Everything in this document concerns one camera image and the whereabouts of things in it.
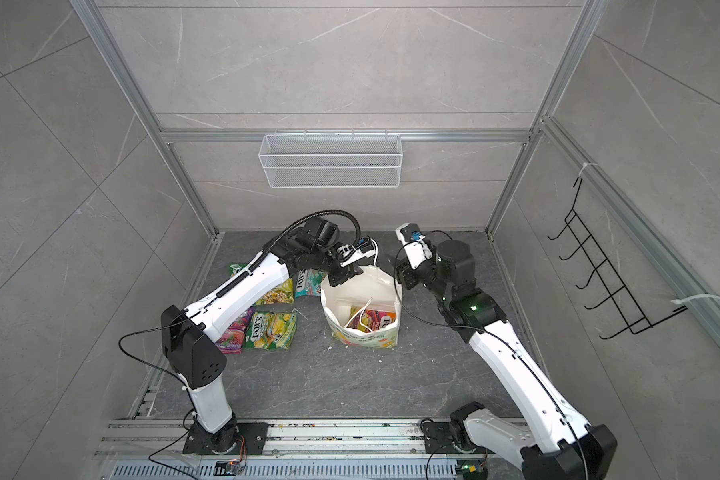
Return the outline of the teal snack packet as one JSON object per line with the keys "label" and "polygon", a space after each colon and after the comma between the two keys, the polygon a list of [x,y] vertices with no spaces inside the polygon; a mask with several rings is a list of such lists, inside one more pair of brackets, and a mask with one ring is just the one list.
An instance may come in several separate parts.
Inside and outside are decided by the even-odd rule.
{"label": "teal snack packet", "polygon": [[319,297],[321,295],[321,284],[325,276],[326,274],[319,270],[300,270],[294,282],[294,297]]}

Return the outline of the white floral paper bag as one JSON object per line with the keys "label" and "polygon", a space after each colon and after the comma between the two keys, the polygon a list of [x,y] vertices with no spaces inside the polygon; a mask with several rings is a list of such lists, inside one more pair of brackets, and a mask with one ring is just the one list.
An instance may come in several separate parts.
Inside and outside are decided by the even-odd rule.
{"label": "white floral paper bag", "polygon": [[346,345],[393,348],[397,345],[401,301],[399,283],[376,263],[378,244],[365,236],[349,250],[349,263],[330,268],[321,283],[321,305],[333,336]]}

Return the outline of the yellow snack bag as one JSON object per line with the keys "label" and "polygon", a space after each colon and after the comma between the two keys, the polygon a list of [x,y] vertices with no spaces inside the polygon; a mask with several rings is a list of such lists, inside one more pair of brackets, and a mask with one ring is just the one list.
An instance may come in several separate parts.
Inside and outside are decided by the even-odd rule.
{"label": "yellow snack bag", "polygon": [[293,280],[287,279],[280,285],[272,288],[255,303],[255,306],[273,304],[292,304],[295,301]]}

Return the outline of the green Fox's candy bag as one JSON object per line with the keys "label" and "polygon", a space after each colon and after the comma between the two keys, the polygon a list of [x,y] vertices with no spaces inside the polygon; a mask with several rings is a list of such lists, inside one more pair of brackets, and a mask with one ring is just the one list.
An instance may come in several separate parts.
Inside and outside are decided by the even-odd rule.
{"label": "green Fox's candy bag", "polygon": [[231,278],[238,276],[248,276],[250,274],[250,266],[242,263],[232,263],[229,265],[229,275]]}
{"label": "green Fox's candy bag", "polygon": [[246,330],[244,349],[288,350],[296,333],[298,313],[255,312]]}

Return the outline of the purple snack packet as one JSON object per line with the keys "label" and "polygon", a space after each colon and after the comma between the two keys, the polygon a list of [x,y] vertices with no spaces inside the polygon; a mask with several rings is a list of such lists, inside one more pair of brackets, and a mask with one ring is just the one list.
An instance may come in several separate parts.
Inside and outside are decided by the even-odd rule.
{"label": "purple snack packet", "polygon": [[242,352],[249,322],[255,313],[253,308],[246,310],[235,319],[215,342],[218,349],[225,355],[240,354]]}

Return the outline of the orange pink Fox's candy bag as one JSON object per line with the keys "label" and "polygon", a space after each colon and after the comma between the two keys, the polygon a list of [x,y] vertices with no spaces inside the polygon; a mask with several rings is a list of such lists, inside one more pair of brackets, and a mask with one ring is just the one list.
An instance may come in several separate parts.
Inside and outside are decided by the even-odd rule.
{"label": "orange pink Fox's candy bag", "polygon": [[361,333],[371,333],[393,325],[396,321],[395,312],[352,307],[346,328],[355,329]]}

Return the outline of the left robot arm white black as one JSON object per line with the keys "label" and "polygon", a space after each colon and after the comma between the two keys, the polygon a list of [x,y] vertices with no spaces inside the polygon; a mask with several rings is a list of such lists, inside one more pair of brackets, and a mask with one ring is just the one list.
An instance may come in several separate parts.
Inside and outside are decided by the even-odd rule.
{"label": "left robot arm white black", "polygon": [[234,320],[301,270],[322,271],[330,285],[338,286],[359,275],[359,261],[377,252],[377,245],[363,234],[352,214],[337,209],[317,211],[285,227],[205,297],[183,308],[171,305],[164,310],[155,329],[168,362],[162,371],[188,394],[195,413],[189,438],[203,441],[217,454],[242,445],[221,378],[227,359],[216,344]]}

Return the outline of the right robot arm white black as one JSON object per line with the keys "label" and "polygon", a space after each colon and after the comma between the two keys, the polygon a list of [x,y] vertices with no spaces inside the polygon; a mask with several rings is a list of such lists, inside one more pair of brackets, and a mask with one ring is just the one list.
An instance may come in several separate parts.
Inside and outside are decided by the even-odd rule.
{"label": "right robot arm white black", "polygon": [[415,223],[395,234],[405,256],[393,260],[396,279],[406,290],[421,285],[434,296],[445,326],[494,372],[526,422],[517,426],[472,402],[451,415],[454,446],[489,450],[526,479],[605,478],[615,436],[579,413],[526,351],[506,314],[478,287],[469,245],[455,239],[434,244]]}

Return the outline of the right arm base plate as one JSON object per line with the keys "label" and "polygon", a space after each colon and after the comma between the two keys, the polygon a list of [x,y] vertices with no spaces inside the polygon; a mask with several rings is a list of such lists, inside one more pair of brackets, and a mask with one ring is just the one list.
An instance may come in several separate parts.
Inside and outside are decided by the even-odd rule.
{"label": "right arm base plate", "polygon": [[493,451],[473,444],[466,430],[454,421],[434,421],[424,418],[418,424],[428,454],[493,454]]}

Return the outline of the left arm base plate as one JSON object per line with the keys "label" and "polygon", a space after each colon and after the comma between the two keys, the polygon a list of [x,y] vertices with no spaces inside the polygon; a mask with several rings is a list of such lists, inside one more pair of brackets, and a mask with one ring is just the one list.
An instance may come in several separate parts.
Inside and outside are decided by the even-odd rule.
{"label": "left arm base plate", "polygon": [[182,453],[201,456],[239,455],[245,448],[248,455],[261,455],[268,428],[267,423],[243,422],[209,433],[200,424],[192,425]]}

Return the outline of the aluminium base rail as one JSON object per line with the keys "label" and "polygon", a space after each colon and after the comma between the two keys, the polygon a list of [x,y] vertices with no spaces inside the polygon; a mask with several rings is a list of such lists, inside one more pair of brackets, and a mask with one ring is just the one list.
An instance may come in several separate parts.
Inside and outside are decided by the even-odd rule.
{"label": "aluminium base rail", "polygon": [[91,455],[91,479],[520,479],[496,454],[428,454],[422,419],[252,419],[261,455],[183,454],[190,421],[116,420]]}

